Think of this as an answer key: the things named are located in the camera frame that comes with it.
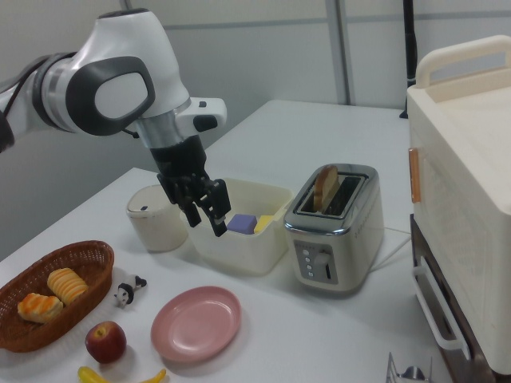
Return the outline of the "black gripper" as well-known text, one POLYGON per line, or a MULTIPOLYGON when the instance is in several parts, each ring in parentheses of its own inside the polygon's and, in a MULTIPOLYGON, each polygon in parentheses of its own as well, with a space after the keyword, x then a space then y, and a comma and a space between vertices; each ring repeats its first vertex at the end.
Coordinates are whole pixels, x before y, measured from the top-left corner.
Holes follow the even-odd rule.
POLYGON ((195 203, 203 210, 216 237, 227 231, 226 214, 231 210, 226 183, 210 180, 204 166, 206 153, 198 136, 167 148, 150 150, 159 170, 157 179, 170 203, 184 213, 190 227, 201 222, 195 203))

